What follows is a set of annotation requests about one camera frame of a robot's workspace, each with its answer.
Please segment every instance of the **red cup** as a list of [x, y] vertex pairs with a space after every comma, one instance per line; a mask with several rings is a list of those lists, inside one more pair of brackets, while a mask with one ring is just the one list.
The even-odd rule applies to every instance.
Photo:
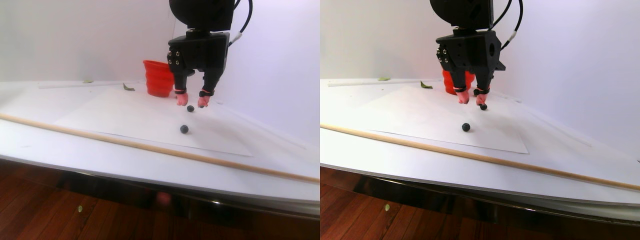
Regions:
[[[453, 79], [451, 78], [451, 73], [446, 70], [442, 70], [442, 76], [444, 77], [444, 89], [449, 94], [456, 94], [456, 91], [453, 89]], [[471, 74], [469, 71], [465, 72], [465, 81], [467, 82], [467, 89], [471, 89], [471, 83], [474, 82], [476, 75]]]
[[159, 61], [142, 61], [147, 73], [147, 93], [156, 97], [169, 97], [173, 90], [173, 74], [169, 64]]

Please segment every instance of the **white wall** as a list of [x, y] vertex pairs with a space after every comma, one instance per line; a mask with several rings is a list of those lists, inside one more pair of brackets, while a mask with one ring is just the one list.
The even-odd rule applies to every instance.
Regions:
[[[232, 37], [244, 24], [247, 11], [248, 1], [242, 0], [234, 14]], [[185, 31], [178, 21], [175, 36]], [[319, 39], [318, 0], [254, 1], [249, 26], [229, 49], [215, 98], [319, 146]], [[189, 81], [202, 82], [202, 73]]]
[[0, 1], [0, 81], [144, 79], [175, 18], [168, 1]]
[[452, 27], [429, 1], [322, 0], [322, 78], [438, 77], [435, 38]]
[[[494, 1], [497, 18], [506, 0]], [[524, 1], [492, 88], [640, 157], [640, 1]], [[323, 0], [323, 78], [442, 77], [435, 38], [451, 33], [429, 1]], [[495, 28], [504, 41], [518, 4]]]
[[640, 159], [640, 1], [525, 3], [499, 87]]

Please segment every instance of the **dried leaf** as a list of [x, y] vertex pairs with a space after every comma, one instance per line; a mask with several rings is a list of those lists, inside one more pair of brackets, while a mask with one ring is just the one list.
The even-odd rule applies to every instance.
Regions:
[[127, 85], [124, 85], [124, 83], [122, 84], [122, 86], [124, 87], [124, 90], [127, 90], [127, 91], [135, 91], [136, 90], [135, 88], [127, 87]]
[[433, 89], [433, 87], [432, 87], [432, 86], [425, 85], [424, 83], [422, 83], [422, 81], [420, 81], [420, 87], [421, 87], [421, 88], [429, 88], [429, 89]]

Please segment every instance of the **wooden dowel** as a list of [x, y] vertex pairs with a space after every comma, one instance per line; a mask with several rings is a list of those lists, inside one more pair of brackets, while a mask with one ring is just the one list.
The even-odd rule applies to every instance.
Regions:
[[29, 126], [37, 127], [37, 128], [41, 128], [41, 129], [47, 129], [47, 130], [50, 130], [50, 131], [62, 132], [62, 133], [65, 133], [65, 134], [71, 134], [71, 135], [80, 136], [80, 137], [84, 137], [84, 138], [91, 138], [93, 140], [105, 141], [105, 142], [108, 142], [108, 143], [114, 143], [114, 144], [133, 147], [133, 148], [139, 148], [139, 149], [148, 150], [148, 151], [151, 151], [151, 152], [157, 152], [157, 153], [167, 154], [167, 155], [176, 156], [176, 157], [182, 157], [182, 158], [191, 159], [191, 160], [195, 160], [195, 161], [201, 161], [201, 162], [205, 162], [205, 163], [212, 163], [212, 164], [216, 164], [216, 165], [220, 165], [220, 166], [226, 166], [226, 167], [229, 167], [229, 168], [235, 168], [235, 169], [249, 171], [249, 172], [273, 175], [273, 176], [276, 176], [276, 177], [283, 177], [283, 178], [287, 178], [287, 179], [295, 179], [295, 180], [302, 180], [302, 181], [306, 181], [306, 182], [320, 183], [320, 179], [313, 178], [313, 177], [296, 175], [296, 174], [293, 174], [293, 173], [280, 172], [280, 171], [270, 170], [270, 169], [266, 169], [266, 168], [259, 168], [259, 167], [250, 166], [250, 165], [247, 165], [247, 164], [234, 163], [234, 162], [231, 162], [231, 161], [226, 161], [226, 160], [222, 160], [222, 159], [216, 159], [216, 158], [213, 158], [213, 157], [201, 156], [201, 155], [197, 155], [197, 154], [191, 154], [191, 153], [188, 153], [188, 152], [176, 151], [176, 150], [157, 147], [157, 146], [148, 145], [148, 144], [144, 144], [144, 143], [136, 143], [135, 141], [122, 140], [122, 139], [119, 139], [119, 138], [113, 138], [113, 137], [110, 137], [110, 136], [105, 136], [105, 135], [101, 135], [101, 134], [95, 134], [95, 133], [92, 133], [92, 132], [84, 132], [84, 131], [80, 131], [80, 130], [69, 129], [69, 128], [66, 128], [66, 127], [61, 127], [61, 126], [57, 126], [57, 125], [53, 125], [53, 124], [45, 124], [45, 123], [42, 123], [42, 122], [36, 122], [36, 121], [33, 121], [33, 120], [19, 118], [19, 117], [16, 117], [16, 116], [10, 116], [10, 115], [6, 115], [6, 114], [2, 114], [2, 113], [0, 113], [0, 119], [7, 120], [7, 121], [10, 121], [10, 122], [15, 122], [15, 123], [18, 123], [18, 124], [29, 125]]
[[558, 177], [565, 177], [565, 178], [573, 179], [573, 180], [581, 180], [581, 181], [584, 181], [584, 182], [601, 184], [601, 185], [605, 185], [605, 186], [612, 186], [612, 187], [617, 187], [617, 188], [624, 188], [624, 189], [631, 189], [631, 190], [640, 191], [640, 186], [633, 185], [633, 184], [627, 184], [627, 183], [624, 183], [624, 182], [615, 182], [615, 181], [606, 180], [606, 179], [599, 179], [599, 178], [596, 178], [596, 177], [589, 177], [589, 176], [585, 176], [585, 175], [580, 175], [580, 174], [575, 174], [575, 173], [570, 173], [570, 172], [564, 172], [564, 171], [555, 170], [555, 169], [551, 169], [551, 168], [544, 168], [544, 167], [541, 167], [541, 166], [534, 166], [534, 165], [518, 163], [518, 162], [514, 162], [514, 161], [508, 161], [508, 160], [499, 159], [499, 158], [496, 158], [496, 157], [489, 157], [489, 156], [483, 156], [483, 155], [479, 155], [479, 154], [472, 154], [470, 152], [463, 152], [463, 151], [459, 151], [459, 150], [453, 150], [453, 149], [449, 149], [449, 148], [443, 148], [443, 147], [428, 145], [428, 144], [424, 144], [424, 143], [417, 143], [417, 142], [414, 142], [414, 141], [403, 140], [403, 139], [399, 139], [399, 138], [392, 138], [392, 137], [389, 137], [389, 136], [382, 136], [382, 135], [373, 134], [373, 133], [370, 133], [370, 132], [363, 132], [363, 131], [358, 131], [358, 130], [354, 130], [354, 129], [348, 129], [348, 128], [345, 128], [345, 127], [339, 127], [339, 126], [335, 126], [335, 125], [330, 125], [330, 124], [320, 124], [320, 127], [322, 127], [323, 129], [331, 130], [331, 131], [341, 132], [341, 133], [350, 134], [350, 135], [353, 135], [353, 136], [359, 136], [359, 137], [363, 137], [363, 138], [369, 138], [369, 139], [372, 139], [372, 140], [384, 141], [384, 142], [387, 142], [387, 143], [393, 143], [393, 144], [403, 145], [403, 146], [407, 146], [407, 147], [419, 148], [419, 149], [423, 149], [423, 150], [439, 152], [439, 153], [449, 154], [449, 155], [458, 156], [458, 157], [465, 157], [465, 158], [468, 158], [468, 159], [474, 159], [474, 160], [483, 161], [483, 162], [487, 162], [487, 163], [495, 163], [495, 164], [499, 164], [499, 165], [502, 165], [502, 166], [510, 166], [512, 168], [519, 168], [519, 169], [533, 171], [533, 172], [545, 173], [545, 174], [554, 175], [554, 176], [558, 176]]

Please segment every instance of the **small black ball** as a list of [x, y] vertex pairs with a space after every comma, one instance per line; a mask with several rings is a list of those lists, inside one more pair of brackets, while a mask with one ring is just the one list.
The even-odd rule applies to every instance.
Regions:
[[471, 129], [471, 125], [462, 124], [462, 131], [469, 132], [469, 129]]

